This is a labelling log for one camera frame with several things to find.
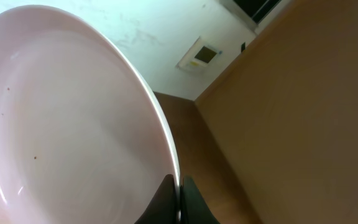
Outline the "white plate with sauce streak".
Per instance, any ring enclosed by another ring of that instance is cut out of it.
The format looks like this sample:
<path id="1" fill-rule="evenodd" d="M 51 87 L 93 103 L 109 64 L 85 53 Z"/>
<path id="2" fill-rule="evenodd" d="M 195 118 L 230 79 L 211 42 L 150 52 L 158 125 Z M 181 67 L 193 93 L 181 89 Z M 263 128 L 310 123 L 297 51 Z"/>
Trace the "white plate with sauce streak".
<path id="1" fill-rule="evenodd" d="M 162 109 L 104 35 L 61 9 L 0 13 L 0 223 L 135 223 L 180 169 Z"/>

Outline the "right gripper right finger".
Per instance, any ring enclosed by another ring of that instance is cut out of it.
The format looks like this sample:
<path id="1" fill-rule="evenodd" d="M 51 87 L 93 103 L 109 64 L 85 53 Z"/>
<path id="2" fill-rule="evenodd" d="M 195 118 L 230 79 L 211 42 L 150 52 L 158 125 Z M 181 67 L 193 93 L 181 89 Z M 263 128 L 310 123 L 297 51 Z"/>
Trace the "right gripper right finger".
<path id="1" fill-rule="evenodd" d="M 182 224 L 220 224 L 190 176 L 183 178 L 180 205 Z"/>

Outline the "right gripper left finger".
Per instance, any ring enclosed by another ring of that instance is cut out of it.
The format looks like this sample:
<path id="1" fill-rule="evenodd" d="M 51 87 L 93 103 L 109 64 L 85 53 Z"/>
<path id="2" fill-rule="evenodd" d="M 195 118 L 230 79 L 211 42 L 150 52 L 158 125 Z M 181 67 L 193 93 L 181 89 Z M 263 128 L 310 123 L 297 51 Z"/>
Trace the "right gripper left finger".
<path id="1" fill-rule="evenodd" d="M 174 224 L 177 222 L 177 195 L 174 177 L 164 177 L 144 213 L 135 224 Z"/>

